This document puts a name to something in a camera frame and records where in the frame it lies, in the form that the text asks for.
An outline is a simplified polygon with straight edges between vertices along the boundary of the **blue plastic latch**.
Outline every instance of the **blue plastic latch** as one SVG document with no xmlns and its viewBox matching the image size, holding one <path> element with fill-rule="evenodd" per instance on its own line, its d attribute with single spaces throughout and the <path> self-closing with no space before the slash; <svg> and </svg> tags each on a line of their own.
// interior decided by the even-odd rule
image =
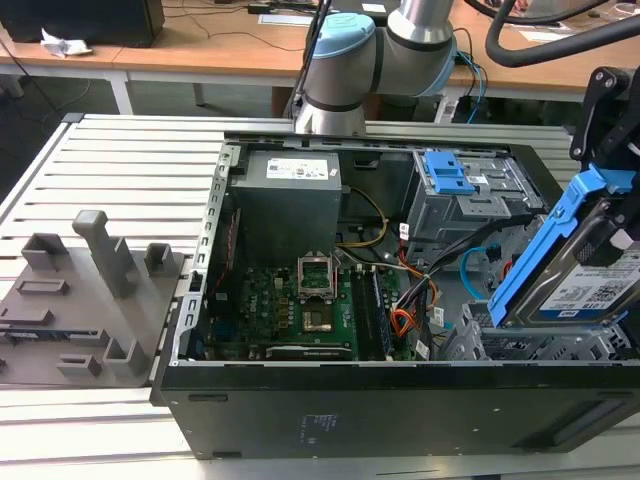
<svg viewBox="0 0 640 480">
<path fill-rule="evenodd" d="M 356 13 L 334 13 L 322 25 L 313 58 L 330 58 L 359 47 L 374 34 L 371 17 Z"/>
<path fill-rule="evenodd" d="M 424 167 L 435 182 L 436 192 L 471 195 L 476 189 L 464 176 L 464 167 L 452 152 L 426 152 Z"/>
</svg>

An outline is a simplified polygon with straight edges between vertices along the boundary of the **white paper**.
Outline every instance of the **white paper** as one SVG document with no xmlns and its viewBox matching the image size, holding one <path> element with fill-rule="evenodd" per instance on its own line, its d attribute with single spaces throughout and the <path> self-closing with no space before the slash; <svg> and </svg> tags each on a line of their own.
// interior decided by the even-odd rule
<svg viewBox="0 0 640 480">
<path fill-rule="evenodd" d="M 467 175 L 467 180 L 469 180 L 469 183 L 484 183 L 485 185 L 489 185 L 489 181 L 484 175 L 478 175 L 476 177 L 473 175 Z"/>
<path fill-rule="evenodd" d="M 272 158 L 267 164 L 267 178 L 286 180 L 328 180 L 326 160 L 307 158 Z"/>
<path fill-rule="evenodd" d="M 531 30 L 520 33 L 530 42 L 540 43 L 554 42 L 556 40 L 561 40 L 572 35 L 571 33 L 535 32 Z"/>
<path fill-rule="evenodd" d="M 289 27 L 308 27 L 311 25 L 313 17 L 303 17 L 302 15 L 259 15 L 258 23 L 264 25 L 284 25 Z"/>
<path fill-rule="evenodd" d="M 418 355 L 420 355 L 425 360 L 429 360 L 429 347 L 427 347 L 420 340 L 418 340 L 418 343 L 416 343 L 416 353 L 418 353 Z"/>
<path fill-rule="evenodd" d="M 63 40 L 62 38 L 49 35 L 44 28 L 42 31 L 42 45 L 50 54 L 56 57 L 68 57 L 74 55 L 85 55 L 91 53 L 91 49 L 87 47 L 84 40 Z"/>
<path fill-rule="evenodd" d="M 444 308 L 435 307 L 433 309 L 433 319 L 431 320 L 431 323 L 444 328 Z"/>
<path fill-rule="evenodd" d="M 379 3 L 363 3 L 362 9 L 365 12 L 376 12 L 376 13 L 386 13 L 387 9 L 384 8 L 384 5 L 380 5 Z"/>
<path fill-rule="evenodd" d="M 400 240 L 409 241 L 409 224 L 401 223 L 400 224 Z"/>
</svg>

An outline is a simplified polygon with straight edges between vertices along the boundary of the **wooden desk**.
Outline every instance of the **wooden desk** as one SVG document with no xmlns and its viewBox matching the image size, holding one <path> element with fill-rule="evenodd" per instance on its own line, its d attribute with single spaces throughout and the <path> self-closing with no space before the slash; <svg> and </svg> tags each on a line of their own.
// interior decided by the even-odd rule
<svg viewBox="0 0 640 480">
<path fill-rule="evenodd" d="M 197 0 L 186 5 L 203 7 Z M 258 17 L 237 9 L 245 3 L 213 10 L 187 9 L 194 14 L 183 16 L 182 0 L 165 0 L 165 28 L 150 49 L 95 47 L 94 54 L 60 59 L 49 55 L 38 44 L 5 43 L 32 75 L 101 78 L 111 86 L 121 113 L 132 113 L 127 84 L 130 81 L 164 81 L 194 84 L 196 103 L 204 102 L 201 84 L 293 85 L 302 63 L 302 48 L 307 29 L 293 26 L 258 24 Z M 213 15 L 202 13 L 215 12 Z M 484 51 L 490 25 L 462 0 L 456 0 L 451 13 L 454 27 L 467 28 L 473 39 L 476 61 L 489 76 L 490 97 L 539 100 L 581 101 L 591 72 L 607 64 L 636 68 L 640 38 L 626 40 L 592 52 L 532 67 L 508 69 L 493 63 Z M 276 47 L 246 34 L 255 35 Z M 468 50 L 468 40 L 457 32 L 461 49 Z M 520 49 L 531 46 L 520 33 L 505 28 L 502 45 Z M 0 73 L 21 74 L 6 52 L 0 52 Z M 471 84 L 466 67 L 456 67 L 443 92 L 438 120 L 446 115 Z"/>
<path fill-rule="evenodd" d="M 600 7 L 600 10 L 604 11 L 609 9 L 609 4 Z M 486 54 L 484 43 L 491 24 L 488 17 L 476 12 L 462 0 L 456 0 L 450 20 L 454 28 L 464 27 L 471 34 L 475 61 L 486 69 L 489 77 L 489 88 L 486 92 L 488 97 L 581 102 L 589 77 L 597 67 L 608 65 L 636 69 L 640 65 L 637 53 L 640 50 L 640 37 L 636 37 L 552 62 L 530 67 L 506 68 L 494 63 Z M 468 52 L 469 40 L 465 33 L 456 32 L 456 38 L 458 48 Z M 509 26 L 503 29 L 500 44 L 511 50 L 537 45 Z M 443 92 L 444 101 L 440 104 L 440 110 L 451 110 L 468 89 L 470 81 L 469 69 L 456 67 Z"/>
</svg>

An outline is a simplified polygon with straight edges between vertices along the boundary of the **blue drive bracket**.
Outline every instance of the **blue drive bracket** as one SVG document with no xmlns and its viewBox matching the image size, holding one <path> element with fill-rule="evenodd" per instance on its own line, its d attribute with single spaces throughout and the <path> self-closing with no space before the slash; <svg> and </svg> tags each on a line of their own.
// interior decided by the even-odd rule
<svg viewBox="0 0 640 480">
<path fill-rule="evenodd" d="M 589 194 L 603 189 L 611 194 L 628 193 L 635 174 L 636 172 L 628 170 L 598 169 L 591 164 L 589 170 L 573 177 L 544 225 L 489 300 L 489 312 L 495 326 L 499 326 L 504 320 L 507 305 L 556 241 L 560 237 L 569 238 L 577 228 L 576 213 Z"/>
<path fill-rule="evenodd" d="M 471 195 L 476 191 L 464 176 L 464 166 L 453 152 L 426 152 L 424 167 L 433 178 L 438 193 Z"/>
</svg>

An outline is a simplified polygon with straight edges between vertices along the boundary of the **label sticker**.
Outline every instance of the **label sticker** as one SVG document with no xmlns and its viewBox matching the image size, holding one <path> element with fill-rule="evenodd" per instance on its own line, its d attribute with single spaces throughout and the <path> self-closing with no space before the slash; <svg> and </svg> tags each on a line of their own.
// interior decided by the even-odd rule
<svg viewBox="0 0 640 480">
<path fill-rule="evenodd" d="M 640 251 L 625 252 L 608 267 L 576 266 L 540 310 L 606 310 L 640 280 Z"/>
<path fill-rule="evenodd" d="M 418 340 L 418 343 L 416 343 L 416 353 L 425 360 L 429 360 L 429 347 L 427 347 L 420 340 Z"/>
<path fill-rule="evenodd" d="M 35 333 L 27 333 L 27 332 L 7 332 L 10 337 L 13 338 L 28 338 L 30 340 L 37 340 L 38 335 Z"/>
<path fill-rule="evenodd" d="M 431 320 L 431 323 L 444 328 L 444 308 L 435 307 L 433 309 L 433 318 Z"/>
<path fill-rule="evenodd" d="M 387 9 L 384 8 L 384 5 L 380 5 L 379 3 L 363 3 L 362 9 L 365 12 L 376 12 L 376 13 L 386 13 Z"/>
<path fill-rule="evenodd" d="M 272 158 L 267 164 L 267 178 L 286 180 L 328 180 L 326 160 L 306 158 Z"/>
<path fill-rule="evenodd" d="M 580 313 L 580 310 L 563 310 L 558 314 L 558 316 L 563 318 L 571 318 L 575 317 L 578 313 Z"/>
<path fill-rule="evenodd" d="M 485 185 L 489 185 L 489 181 L 484 175 L 478 175 L 476 177 L 473 175 L 467 175 L 467 180 L 469 180 L 469 183 L 484 183 Z"/>
<path fill-rule="evenodd" d="M 400 224 L 400 240 L 409 241 L 409 224 L 408 223 Z"/>
</svg>

